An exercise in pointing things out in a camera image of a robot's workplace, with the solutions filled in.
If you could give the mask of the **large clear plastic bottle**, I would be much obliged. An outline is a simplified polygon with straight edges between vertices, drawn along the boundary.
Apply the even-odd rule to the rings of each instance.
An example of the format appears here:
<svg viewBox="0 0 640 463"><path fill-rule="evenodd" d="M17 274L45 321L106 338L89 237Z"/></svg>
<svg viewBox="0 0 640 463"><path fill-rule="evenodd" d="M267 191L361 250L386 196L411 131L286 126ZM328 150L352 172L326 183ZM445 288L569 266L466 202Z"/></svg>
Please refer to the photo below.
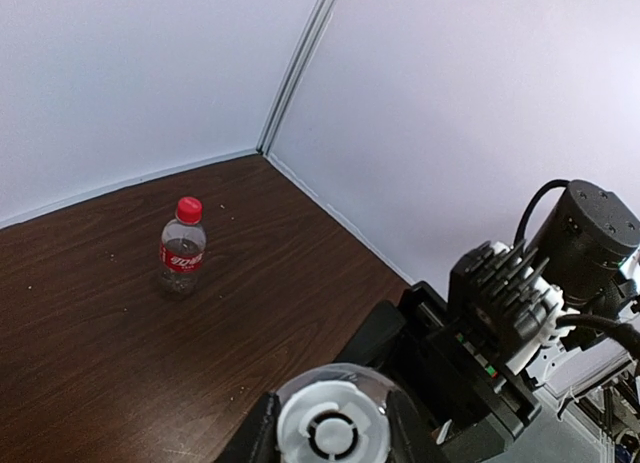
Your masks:
<svg viewBox="0 0 640 463"><path fill-rule="evenodd" d="M307 370L284 383L275 393L284 405L303 388L318 382L346 382L353 384L380 408L386 407L387 394L398 385L379 371L353 363L330 363Z"/></svg>

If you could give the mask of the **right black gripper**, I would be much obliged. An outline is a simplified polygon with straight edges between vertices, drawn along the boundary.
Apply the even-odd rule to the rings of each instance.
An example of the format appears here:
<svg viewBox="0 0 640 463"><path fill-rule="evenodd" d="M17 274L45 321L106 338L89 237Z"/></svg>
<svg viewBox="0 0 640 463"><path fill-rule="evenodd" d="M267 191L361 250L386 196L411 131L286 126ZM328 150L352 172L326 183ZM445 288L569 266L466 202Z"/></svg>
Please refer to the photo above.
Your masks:
<svg viewBox="0 0 640 463"><path fill-rule="evenodd" d="M449 462L486 462L524 434L541 404L506 366L477 353L445 309L419 282L398 303L376 304L335 360L394 381Z"/></svg>

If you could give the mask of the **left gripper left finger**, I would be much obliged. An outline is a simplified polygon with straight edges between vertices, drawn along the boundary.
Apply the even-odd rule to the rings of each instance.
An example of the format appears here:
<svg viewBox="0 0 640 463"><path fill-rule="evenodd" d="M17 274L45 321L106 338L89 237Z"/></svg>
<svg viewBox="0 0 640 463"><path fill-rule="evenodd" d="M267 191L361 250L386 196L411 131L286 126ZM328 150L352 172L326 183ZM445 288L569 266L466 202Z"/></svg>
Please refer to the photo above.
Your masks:
<svg viewBox="0 0 640 463"><path fill-rule="evenodd" d="M264 393L215 459L216 463L272 463L278 461L278 396Z"/></svg>

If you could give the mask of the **right rear frame post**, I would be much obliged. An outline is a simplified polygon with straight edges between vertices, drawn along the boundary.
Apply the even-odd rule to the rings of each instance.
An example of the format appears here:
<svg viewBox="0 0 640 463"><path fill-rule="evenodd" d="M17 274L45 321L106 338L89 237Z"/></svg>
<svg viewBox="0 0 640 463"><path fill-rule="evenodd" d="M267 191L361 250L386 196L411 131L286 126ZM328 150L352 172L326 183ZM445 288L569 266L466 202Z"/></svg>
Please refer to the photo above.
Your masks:
<svg viewBox="0 0 640 463"><path fill-rule="evenodd" d="M261 131L256 151L267 157L277 139L304 72L329 25L338 0L316 0L305 23Z"/></svg>

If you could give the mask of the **small cola bottle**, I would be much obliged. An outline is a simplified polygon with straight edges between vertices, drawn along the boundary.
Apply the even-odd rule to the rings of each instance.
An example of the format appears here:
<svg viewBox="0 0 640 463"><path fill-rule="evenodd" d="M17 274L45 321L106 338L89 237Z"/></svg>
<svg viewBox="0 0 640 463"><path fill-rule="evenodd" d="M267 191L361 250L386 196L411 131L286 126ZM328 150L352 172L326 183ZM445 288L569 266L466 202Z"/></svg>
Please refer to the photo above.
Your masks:
<svg viewBox="0 0 640 463"><path fill-rule="evenodd" d="M196 290L207 244L202 218L201 201L182 197L161 232L159 281L168 295L185 298Z"/></svg>

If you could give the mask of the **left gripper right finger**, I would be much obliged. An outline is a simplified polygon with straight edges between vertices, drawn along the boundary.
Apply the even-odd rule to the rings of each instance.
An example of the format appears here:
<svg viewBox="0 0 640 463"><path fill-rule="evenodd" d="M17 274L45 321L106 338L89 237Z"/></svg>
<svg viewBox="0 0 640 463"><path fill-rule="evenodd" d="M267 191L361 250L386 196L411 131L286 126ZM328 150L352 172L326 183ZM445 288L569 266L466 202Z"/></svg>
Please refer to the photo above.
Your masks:
<svg viewBox="0 0 640 463"><path fill-rule="evenodd" d="M399 388L387 395L390 451L394 463L448 463L409 396Z"/></svg>

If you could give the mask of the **white bottle cap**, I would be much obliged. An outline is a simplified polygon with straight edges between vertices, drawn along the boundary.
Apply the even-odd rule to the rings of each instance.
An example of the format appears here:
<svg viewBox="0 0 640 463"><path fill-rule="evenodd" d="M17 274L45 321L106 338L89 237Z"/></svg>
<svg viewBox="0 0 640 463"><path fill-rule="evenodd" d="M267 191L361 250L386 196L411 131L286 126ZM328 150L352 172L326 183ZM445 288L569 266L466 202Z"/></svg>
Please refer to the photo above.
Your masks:
<svg viewBox="0 0 640 463"><path fill-rule="evenodd" d="M390 454L382 407L355 384L320 381L294 393L276 426L280 459L291 463L375 463Z"/></svg>

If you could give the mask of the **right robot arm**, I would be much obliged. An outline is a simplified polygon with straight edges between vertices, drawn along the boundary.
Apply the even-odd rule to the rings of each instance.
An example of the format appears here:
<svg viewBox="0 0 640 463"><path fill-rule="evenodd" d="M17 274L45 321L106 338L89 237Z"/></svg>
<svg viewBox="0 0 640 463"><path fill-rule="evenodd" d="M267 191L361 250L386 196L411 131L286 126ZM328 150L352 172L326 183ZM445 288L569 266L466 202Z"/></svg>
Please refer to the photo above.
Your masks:
<svg viewBox="0 0 640 463"><path fill-rule="evenodd" d="M395 380L394 462L484 462L540 414L562 366L612 341L632 361L639 333L639 221L614 193L556 179L561 196L532 239L486 242L451 269L446 296L426 282L377 304L339 354Z"/></svg>

